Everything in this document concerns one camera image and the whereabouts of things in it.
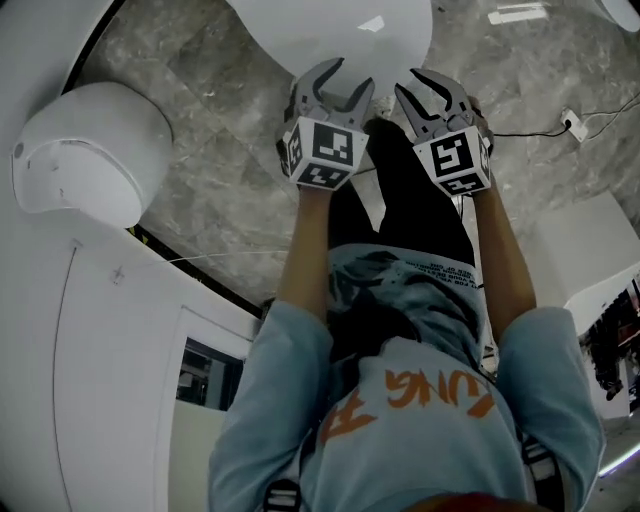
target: power strip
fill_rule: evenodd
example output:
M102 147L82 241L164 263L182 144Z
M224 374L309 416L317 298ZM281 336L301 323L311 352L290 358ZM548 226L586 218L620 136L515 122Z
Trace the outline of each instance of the power strip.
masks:
M564 126L569 126L569 133L573 135L581 144L587 140L589 128L580 120L576 113L570 108L565 108L560 114L560 122Z

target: white cube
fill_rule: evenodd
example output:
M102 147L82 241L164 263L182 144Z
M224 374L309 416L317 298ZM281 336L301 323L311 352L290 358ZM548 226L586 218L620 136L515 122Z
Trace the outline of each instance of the white cube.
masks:
M287 144L289 181L337 190L360 167L369 136L342 126L299 117Z
M491 187L489 150L470 126L413 148L431 181L449 197Z

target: marble floor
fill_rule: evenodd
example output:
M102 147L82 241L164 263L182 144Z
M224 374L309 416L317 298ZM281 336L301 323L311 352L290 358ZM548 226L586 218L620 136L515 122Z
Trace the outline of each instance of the marble floor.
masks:
M478 97L496 132L559 128L566 105L617 110L640 92L640 40L566 1L551 2L549 20L500 26L487 19L495 0L434 1L424 67ZM169 176L141 225L185 257L207 255L193 263L250 301L271 296L296 208L274 149L291 75L225 0L127 0L79 83L101 80L149 98L173 130ZM397 105L390 117L408 129ZM593 118L591 133L611 119ZM640 108L582 145L568 134L497 141L492 165L525 254L537 214L607 189L640 232L638 126ZM375 173L355 180L379 222ZM470 203L465 224L475 239Z

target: light blue shirt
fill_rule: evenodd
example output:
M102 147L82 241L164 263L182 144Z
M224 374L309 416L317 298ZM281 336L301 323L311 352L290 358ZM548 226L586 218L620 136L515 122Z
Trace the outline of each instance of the light blue shirt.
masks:
M604 448L568 311L530 311L501 339L496 384L472 369L484 312L473 267L373 245L331 251L334 312L360 293L402 311L422 343L392 338L360 361L333 405L333 340L315 317L276 301L253 343L210 461L211 511L253 512L310 429L300 485L312 512L400 511L443 493L526 501L516 424L568 469L575 509Z

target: black pants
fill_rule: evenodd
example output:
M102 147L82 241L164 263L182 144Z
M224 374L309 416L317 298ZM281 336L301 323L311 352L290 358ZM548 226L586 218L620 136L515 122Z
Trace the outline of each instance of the black pants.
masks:
M450 198L436 187L402 129L373 119L364 131L378 171L386 213L376 233L358 193L347 183L334 193L329 214L329 248L373 243L445 256L475 265L473 247Z

